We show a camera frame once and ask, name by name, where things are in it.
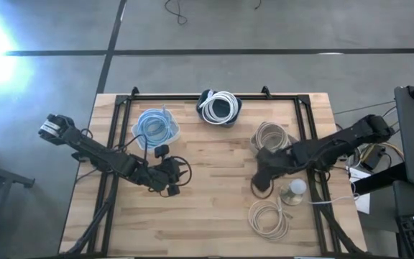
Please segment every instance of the white cable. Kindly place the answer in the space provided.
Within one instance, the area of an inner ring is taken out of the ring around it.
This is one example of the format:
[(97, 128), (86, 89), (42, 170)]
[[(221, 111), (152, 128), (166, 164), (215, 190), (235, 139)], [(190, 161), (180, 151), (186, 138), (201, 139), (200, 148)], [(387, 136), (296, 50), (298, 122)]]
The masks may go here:
[[(219, 117), (215, 114), (215, 111), (213, 110), (213, 104), (216, 100), (222, 100), (228, 103), (229, 114), (226, 117)], [(232, 120), (239, 112), (239, 104), (236, 97), (227, 91), (220, 91), (208, 97), (201, 105), (199, 105), (199, 108), (202, 109), (202, 117), (204, 120), (210, 124), (215, 125), (227, 123), (228, 121)]]
[(340, 199), (353, 199), (356, 201), (357, 199), (359, 199), (360, 195), (358, 193), (356, 193), (356, 185), (354, 183), (351, 183), (351, 185), (354, 187), (354, 191), (353, 191), (353, 195), (352, 196), (342, 196), (342, 197), (338, 197), (334, 200), (331, 201), (319, 201), (319, 202), (311, 202), (311, 201), (307, 201), (309, 204), (330, 204), (334, 201), (338, 201)]
[[(269, 232), (261, 230), (259, 225), (260, 217), (266, 212), (276, 212), (279, 218), (274, 229)], [(277, 203), (273, 201), (254, 202), (249, 209), (249, 223), (250, 227), (252, 227), (258, 235), (270, 241), (282, 239), (287, 234), (289, 229), (288, 218), (282, 210), (282, 202), (279, 197), (277, 197)]]

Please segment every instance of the white paper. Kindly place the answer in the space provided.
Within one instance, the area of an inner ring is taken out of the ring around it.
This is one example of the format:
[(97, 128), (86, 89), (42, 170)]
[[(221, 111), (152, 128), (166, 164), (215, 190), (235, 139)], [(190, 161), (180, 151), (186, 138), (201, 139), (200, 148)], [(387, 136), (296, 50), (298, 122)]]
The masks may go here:
[[(355, 168), (351, 168), (351, 179), (349, 179), (352, 183), (355, 181), (358, 181), (359, 179), (369, 177), (370, 175), (368, 173), (362, 172), (360, 170), (357, 170)], [(364, 194), (360, 196), (356, 200), (356, 207), (357, 211), (364, 212), (365, 214), (370, 214), (370, 194)]]

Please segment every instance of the beige coiled cable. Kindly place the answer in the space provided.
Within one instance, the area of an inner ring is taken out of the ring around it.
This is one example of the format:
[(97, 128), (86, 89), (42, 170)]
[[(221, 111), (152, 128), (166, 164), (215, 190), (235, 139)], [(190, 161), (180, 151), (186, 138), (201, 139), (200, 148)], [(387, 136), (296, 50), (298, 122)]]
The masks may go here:
[[(277, 214), (277, 224), (270, 231), (262, 230), (259, 225), (259, 220), (264, 213), (275, 212)], [(249, 209), (249, 223), (250, 227), (261, 237), (269, 241), (277, 241), (282, 239), (290, 227), (288, 222), (287, 212), (282, 210), (282, 202), (277, 198), (273, 201), (256, 201)]]
[(283, 127), (272, 122), (263, 122), (250, 139), (250, 150), (257, 154), (262, 147), (271, 152), (290, 145), (290, 138)]

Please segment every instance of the metal bracket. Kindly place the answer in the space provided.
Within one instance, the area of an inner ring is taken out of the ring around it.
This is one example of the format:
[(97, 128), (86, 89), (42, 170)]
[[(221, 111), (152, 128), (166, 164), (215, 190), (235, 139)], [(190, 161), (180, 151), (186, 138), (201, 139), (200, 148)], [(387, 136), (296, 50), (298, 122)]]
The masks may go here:
[(115, 105), (121, 105), (125, 101), (127, 101), (129, 98), (130, 98), (130, 95), (118, 95), (118, 96), (116, 96), (116, 99), (114, 99), (114, 104)]
[(266, 99), (272, 99), (272, 95), (267, 86), (263, 86), (261, 93), (266, 95)]
[(311, 99), (309, 98), (309, 95), (307, 94), (298, 94), (298, 99), (305, 105), (310, 106), (311, 105)]
[(140, 90), (136, 86), (132, 89), (131, 96), (133, 97), (135, 94), (140, 94)]

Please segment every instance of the white coiled cable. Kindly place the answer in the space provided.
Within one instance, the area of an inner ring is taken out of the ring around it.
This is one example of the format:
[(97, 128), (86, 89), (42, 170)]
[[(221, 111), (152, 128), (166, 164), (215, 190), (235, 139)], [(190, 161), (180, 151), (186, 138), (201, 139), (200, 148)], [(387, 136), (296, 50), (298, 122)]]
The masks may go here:
[[(269, 232), (261, 230), (259, 225), (260, 217), (266, 212), (276, 212), (278, 221), (274, 229)], [(250, 227), (261, 237), (269, 241), (277, 241), (282, 239), (288, 232), (289, 223), (286, 212), (282, 210), (282, 202), (279, 197), (276, 202), (273, 201), (256, 201), (249, 209)]]
[[(226, 117), (219, 117), (215, 114), (213, 110), (213, 103), (216, 100), (222, 100), (228, 103), (229, 105), (229, 113)], [(199, 105), (199, 108), (202, 109), (202, 117), (204, 120), (210, 124), (225, 124), (232, 120), (237, 113), (239, 112), (239, 103), (237, 102), (236, 97), (227, 92), (227, 91), (220, 91), (212, 96), (207, 97), (207, 99)]]

